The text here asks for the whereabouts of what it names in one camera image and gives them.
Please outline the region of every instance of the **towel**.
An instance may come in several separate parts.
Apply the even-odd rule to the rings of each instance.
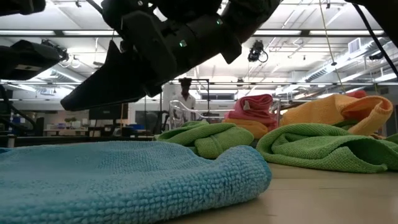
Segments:
[[[215,161],[166,142],[23,147],[0,154],[0,223],[154,223],[248,201],[270,180],[249,146]]]
[[[291,124],[266,134],[256,148],[267,162],[311,169],[398,171],[398,144],[353,135],[327,124]]]
[[[269,111],[272,104],[273,99],[269,94],[245,96],[235,103],[234,111],[228,112],[225,118],[258,121],[268,130],[273,130],[277,126],[277,120],[275,114]]]
[[[345,95],[329,97],[304,103],[284,113],[280,125],[297,123],[336,124],[346,120],[358,123],[351,128],[352,134],[369,136],[376,132],[390,117],[392,103],[381,96],[361,99]]]
[[[224,123],[234,123],[240,128],[244,128],[253,134],[254,139],[260,139],[268,133],[268,128],[258,121],[250,121],[244,119],[225,119]]]
[[[253,139],[249,131],[235,124],[209,124],[206,121],[190,121],[181,128],[166,131],[156,137],[158,141],[187,146],[206,159],[215,159],[234,146],[248,146]]]
[[[358,90],[358,91],[354,91],[351,93],[346,93],[346,96],[360,99],[360,98],[364,98],[366,96],[366,92],[364,90]]]

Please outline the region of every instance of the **person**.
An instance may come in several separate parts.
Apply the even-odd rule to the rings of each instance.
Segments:
[[[191,80],[184,78],[183,80],[181,80],[181,93],[176,94],[175,96],[173,96],[172,100],[178,100],[179,102],[181,102],[184,106],[186,106],[188,109],[195,109],[195,105],[196,105],[196,99],[195,97],[193,97],[191,94],[189,94],[189,88],[191,86]],[[184,121],[193,121],[195,120],[195,114],[194,113],[189,113],[189,112],[185,112],[183,119]]]

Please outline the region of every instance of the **blue towel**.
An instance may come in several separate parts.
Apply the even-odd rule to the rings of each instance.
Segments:
[[[0,223],[154,223],[248,201],[270,180],[249,146],[213,161],[167,142],[22,147],[0,154]]]

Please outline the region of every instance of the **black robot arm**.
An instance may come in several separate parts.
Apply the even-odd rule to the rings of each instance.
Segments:
[[[215,55],[231,63],[279,3],[230,1],[218,15],[221,0],[105,0],[103,18],[123,38],[123,49],[111,41],[104,65],[61,104],[73,111],[137,101]],[[166,21],[153,13],[156,7]]]

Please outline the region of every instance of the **green towel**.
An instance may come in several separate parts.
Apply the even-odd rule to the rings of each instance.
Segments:
[[[181,128],[167,131],[157,137],[166,141],[187,146],[206,159],[216,159],[225,150],[245,145],[253,141],[253,135],[233,123],[209,124],[206,121],[191,121]]]
[[[311,169],[376,173],[398,170],[393,141],[352,135],[327,124],[292,124],[266,134],[257,150],[267,162]]]

